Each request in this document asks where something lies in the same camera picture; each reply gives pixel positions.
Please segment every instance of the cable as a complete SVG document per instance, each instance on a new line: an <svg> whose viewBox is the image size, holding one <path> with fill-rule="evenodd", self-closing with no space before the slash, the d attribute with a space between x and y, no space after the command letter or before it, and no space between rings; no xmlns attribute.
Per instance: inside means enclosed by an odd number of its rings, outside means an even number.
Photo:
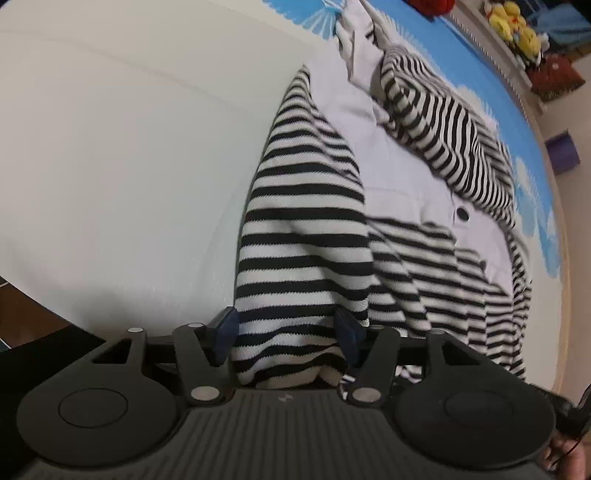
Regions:
<svg viewBox="0 0 591 480"><path fill-rule="evenodd" d="M553 463L552 465L550 465L550 470L552 470L556 465L558 465L562 460L564 460L566 457L568 457L571 453L573 453L574 449L577 448L579 446L579 443L581 443L581 440L583 440L583 437L579 437L579 439L577 440L577 443L575 443L571 449L566 452L563 453L561 456L559 456Z"/></svg>

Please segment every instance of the wooden floor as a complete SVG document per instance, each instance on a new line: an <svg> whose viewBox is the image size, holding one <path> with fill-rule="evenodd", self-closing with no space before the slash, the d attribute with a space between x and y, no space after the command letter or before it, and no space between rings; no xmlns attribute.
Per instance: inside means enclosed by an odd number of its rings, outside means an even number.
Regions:
<svg viewBox="0 0 591 480"><path fill-rule="evenodd" d="M15 347L69 325L12 285L0 288L0 338Z"/></svg>

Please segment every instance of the yellow plush toy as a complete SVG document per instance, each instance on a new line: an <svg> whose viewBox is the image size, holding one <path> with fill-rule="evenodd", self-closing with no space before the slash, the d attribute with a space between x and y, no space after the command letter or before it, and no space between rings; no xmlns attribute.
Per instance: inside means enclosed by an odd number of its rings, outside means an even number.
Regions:
<svg viewBox="0 0 591 480"><path fill-rule="evenodd" d="M488 18L488 23L490 23L496 34L499 35L504 41L507 43L513 43L513 32L511 31L511 27L509 26L509 22L507 20L500 17L499 15L492 14Z"/></svg>
<svg viewBox="0 0 591 480"><path fill-rule="evenodd" d="M533 63L538 63L542 45L538 35L533 28L520 27L514 35L515 45L521 51L526 59Z"/></svg>
<svg viewBox="0 0 591 480"><path fill-rule="evenodd" d="M502 4L491 4L485 1L485 14L493 30L509 44L513 43L513 31L509 25L509 15Z"/></svg>
<svg viewBox="0 0 591 480"><path fill-rule="evenodd" d="M521 9L515 2L505 2L503 5L503 10L507 14L507 21L509 22L509 26L513 32L519 31L520 27L527 26L525 18L521 16Z"/></svg>

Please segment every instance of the striped sweater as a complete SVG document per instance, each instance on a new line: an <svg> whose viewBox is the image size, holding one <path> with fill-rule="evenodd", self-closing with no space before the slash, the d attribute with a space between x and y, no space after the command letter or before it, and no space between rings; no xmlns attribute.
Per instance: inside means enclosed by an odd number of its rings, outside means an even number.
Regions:
<svg viewBox="0 0 591 480"><path fill-rule="evenodd" d="M382 64L386 126L449 189L505 232L513 292L484 275L477 252L453 234L366 213L346 140L314 105L303 67L285 94L256 172L244 219L232 359L241 383L335 385L346 369L332 314L403 336L450 332L520 377L531 287L511 234L514 196L506 148L425 62L392 46ZM401 375L420 379L418 367Z"/></svg>

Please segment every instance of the red plush toy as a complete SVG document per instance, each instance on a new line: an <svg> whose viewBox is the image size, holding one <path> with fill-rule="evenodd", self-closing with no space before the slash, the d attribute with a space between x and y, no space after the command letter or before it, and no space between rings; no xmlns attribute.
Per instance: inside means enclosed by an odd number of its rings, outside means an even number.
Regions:
<svg viewBox="0 0 591 480"><path fill-rule="evenodd" d="M426 17L436 17L451 12L456 0L407 0L407 2Z"/></svg>

